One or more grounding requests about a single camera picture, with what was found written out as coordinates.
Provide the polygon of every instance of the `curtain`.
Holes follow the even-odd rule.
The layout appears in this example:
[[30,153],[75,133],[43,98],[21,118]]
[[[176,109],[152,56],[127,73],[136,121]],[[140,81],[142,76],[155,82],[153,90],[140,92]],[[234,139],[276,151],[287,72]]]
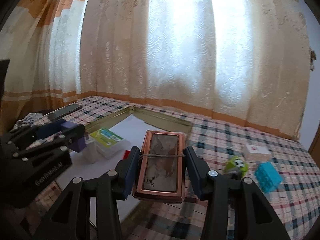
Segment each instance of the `curtain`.
[[0,58],[10,59],[2,130],[27,113],[57,109],[79,98],[86,1],[21,0],[14,8],[0,32]]
[[0,33],[30,35],[0,49],[26,55],[5,83],[11,123],[39,102],[100,95],[296,137],[310,62],[298,0],[41,1],[41,28],[21,23],[33,4],[23,0]]
[[89,0],[81,86],[295,138],[309,57],[298,0]]

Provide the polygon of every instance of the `blue toy block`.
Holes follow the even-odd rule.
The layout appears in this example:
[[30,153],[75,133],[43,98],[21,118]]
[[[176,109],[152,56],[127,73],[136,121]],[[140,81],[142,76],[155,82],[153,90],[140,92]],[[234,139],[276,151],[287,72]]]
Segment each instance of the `blue toy block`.
[[[75,127],[76,125],[78,125],[78,124],[74,123],[74,122],[66,121],[61,125],[61,131],[64,132],[67,129]],[[86,144],[85,144],[84,137],[81,137],[79,140],[71,143],[68,146],[69,149],[71,149],[77,153],[81,152],[85,147],[86,147]]]
[[52,123],[48,123],[46,125],[43,125],[39,128],[39,130],[36,132],[36,135],[38,139],[45,139],[48,136],[51,136],[57,132],[60,132],[62,129],[62,124],[65,123],[66,120],[59,119],[57,121],[54,121]]
[[264,193],[274,191],[282,182],[282,178],[270,162],[261,163],[254,175]]

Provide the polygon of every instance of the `smartphone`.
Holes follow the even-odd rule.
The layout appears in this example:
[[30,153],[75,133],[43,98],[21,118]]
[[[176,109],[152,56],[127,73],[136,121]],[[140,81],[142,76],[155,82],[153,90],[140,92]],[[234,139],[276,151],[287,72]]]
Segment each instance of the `smartphone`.
[[55,110],[51,113],[48,114],[48,119],[50,121],[55,121],[57,119],[60,119],[68,114],[71,114],[79,109],[81,109],[82,106],[81,105],[78,105],[78,104],[71,104],[71,105],[68,105],[68,106],[65,106],[65,107],[62,107],[58,110]]

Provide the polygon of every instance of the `cloth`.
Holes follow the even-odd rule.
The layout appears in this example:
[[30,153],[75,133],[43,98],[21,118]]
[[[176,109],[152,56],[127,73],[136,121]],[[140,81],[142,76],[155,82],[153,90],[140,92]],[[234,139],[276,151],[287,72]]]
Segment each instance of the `cloth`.
[[[64,119],[84,125],[129,105],[135,105],[98,96],[91,96],[77,103],[83,108]],[[186,146],[192,146],[197,156],[219,172],[223,171],[230,157],[242,156],[241,149],[245,144],[267,147],[272,154],[271,163],[282,176],[283,183],[276,191],[265,196],[291,239],[303,239],[308,233],[320,213],[320,170],[300,143],[201,115],[178,113],[149,105],[136,106],[192,122],[193,128]],[[47,122],[49,120],[44,116],[35,123]],[[257,183],[254,176],[257,163],[248,164],[247,175]],[[182,204],[154,203],[129,239],[200,239],[207,202],[199,201],[193,194],[188,176],[185,187],[186,198]],[[233,223],[230,218],[228,239],[233,236]]]
[[22,120],[17,121],[17,123],[13,126],[13,128],[10,130],[10,132],[15,132],[16,130],[18,130],[22,126],[30,125],[34,121],[36,121],[39,118],[41,118],[42,116],[43,116],[43,114],[41,114],[41,113],[39,113],[39,114],[36,114],[36,113],[27,114],[25,118],[23,118]]

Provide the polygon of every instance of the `metal tray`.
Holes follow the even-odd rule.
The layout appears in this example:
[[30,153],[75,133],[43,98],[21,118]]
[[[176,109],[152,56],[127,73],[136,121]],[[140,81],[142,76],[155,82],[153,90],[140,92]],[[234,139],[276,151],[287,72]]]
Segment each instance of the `metal tray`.
[[[102,117],[101,119],[91,122],[85,126],[85,130],[88,133],[92,133],[100,128],[110,129],[131,114],[138,119],[143,120],[145,123],[159,129],[168,132],[183,132],[185,134],[185,140],[188,140],[189,136],[191,135],[191,122],[136,106],[128,106]],[[134,230],[134,228],[143,221],[152,204],[153,202],[151,201],[141,200],[134,210],[121,222],[123,239],[126,239]]]
[[100,128],[110,129],[117,123],[120,123],[121,121],[126,119],[131,114],[133,114],[138,119],[143,120],[145,123],[155,126],[159,129],[168,132],[183,132],[185,134],[186,140],[188,140],[191,134],[191,122],[136,106],[128,106],[105,117],[102,117],[97,121],[91,122],[85,126],[85,130],[88,133],[92,133]]

